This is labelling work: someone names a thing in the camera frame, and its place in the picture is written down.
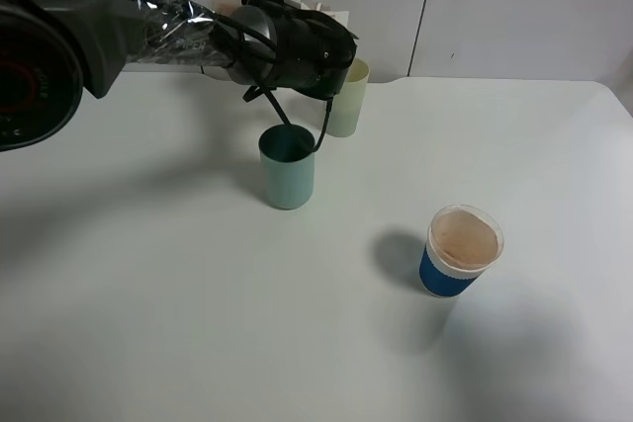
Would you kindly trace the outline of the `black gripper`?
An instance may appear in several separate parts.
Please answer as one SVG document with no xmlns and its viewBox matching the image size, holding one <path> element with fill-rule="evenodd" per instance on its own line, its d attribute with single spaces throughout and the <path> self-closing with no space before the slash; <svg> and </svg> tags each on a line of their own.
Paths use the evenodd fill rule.
<svg viewBox="0 0 633 422">
<path fill-rule="evenodd" d="M 321 12 L 288 7 L 271 18 L 276 52 L 269 85 L 313 99 L 336 96 L 355 58 L 357 37 Z"/>
</svg>

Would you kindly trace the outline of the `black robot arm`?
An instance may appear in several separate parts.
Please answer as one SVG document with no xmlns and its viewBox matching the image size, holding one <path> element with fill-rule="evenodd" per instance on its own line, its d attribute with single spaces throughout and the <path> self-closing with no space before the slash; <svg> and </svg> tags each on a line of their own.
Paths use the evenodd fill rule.
<svg viewBox="0 0 633 422">
<path fill-rule="evenodd" d="M 230 15 L 191 0 L 1 0 L 1 147 L 55 135 L 131 63 L 217 66 L 245 101 L 287 88 L 331 102 L 356 49 L 346 27 L 287 0 Z"/>
</svg>

